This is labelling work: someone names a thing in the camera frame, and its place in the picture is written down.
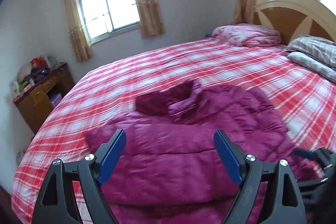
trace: wooden headboard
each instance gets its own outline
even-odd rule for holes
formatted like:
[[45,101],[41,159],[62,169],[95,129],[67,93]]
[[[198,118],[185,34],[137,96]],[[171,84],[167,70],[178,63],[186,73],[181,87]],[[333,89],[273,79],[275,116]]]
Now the wooden headboard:
[[308,34],[336,42],[336,16],[318,0],[255,0],[253,23],[280,31],[285,45]]

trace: wooden desk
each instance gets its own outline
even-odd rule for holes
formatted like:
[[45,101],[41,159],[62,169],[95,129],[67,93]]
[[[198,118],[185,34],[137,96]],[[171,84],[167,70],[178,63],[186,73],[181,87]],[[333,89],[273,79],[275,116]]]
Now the wooden desk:
[[42,81],[31,87],[23,97],[14,101],[22,117],[36,134],[46,118],[53,111],[51,93],[64,97],[74,86],[66,63],[52,70]]

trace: metal pin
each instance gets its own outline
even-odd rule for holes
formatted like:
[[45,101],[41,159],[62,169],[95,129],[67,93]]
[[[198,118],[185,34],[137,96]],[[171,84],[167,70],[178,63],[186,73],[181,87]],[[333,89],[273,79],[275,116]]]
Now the metal pin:
[[249,161],[255,161],[255,156],[251,155],[251,154],[248,154],[246,156],[246,159],[249,160]]
[[55,159],[53,160],[53,165],[59,165],[61,163],[61,160],[60,159]]
[[85,160],[93,160],[95,158],[94,154],[87,154]]
[[280,160],[280,164],[282,166],[287,166],[288,165],[288,162],[286,160]]

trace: plaid bedsheet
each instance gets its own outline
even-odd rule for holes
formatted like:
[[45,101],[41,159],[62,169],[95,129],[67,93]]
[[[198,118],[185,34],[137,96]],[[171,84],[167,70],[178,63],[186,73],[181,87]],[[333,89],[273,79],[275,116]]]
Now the plaid bedsheet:
[[[76,161],[88,153],[84,132],[132,110],[136,96],[192,78],[204,86],[258,86],[279,111],[295,144],[336,150],[336,86],[290,62],[280,47],[229,47],[211,39],[166,47],[93,70],[64,97],[16,172],[12,208],[22,222],[31,223],[51,162]],[[83,221],[90,222],[78,183],[74,189]]]

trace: window sill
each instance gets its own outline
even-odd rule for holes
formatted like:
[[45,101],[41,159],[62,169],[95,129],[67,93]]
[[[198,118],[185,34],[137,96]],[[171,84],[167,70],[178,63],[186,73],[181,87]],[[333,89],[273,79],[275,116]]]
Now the window sill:
[[124,32],[129,32],[129,31],[132,31],[132,30],[135,30],[135,29],[138,29],[138,28],[141,28],[140,22],[137,22],[135,24],[129,25],[127,27],[123,27],[123,28],[114,30],[112,32],[104,33],[104,34],[102,34],[102,35],[100,35],[98,37],[95,37],[95,38],[91,39],[90,46],[92,46],[93,44],[95,44],[97,42],[100,42],[100,41],[102,41],[102,40],[104,40],[106,38],[113,37],[115,35],[118,35],[118,34],[121,34],[121,33],[124,33]]

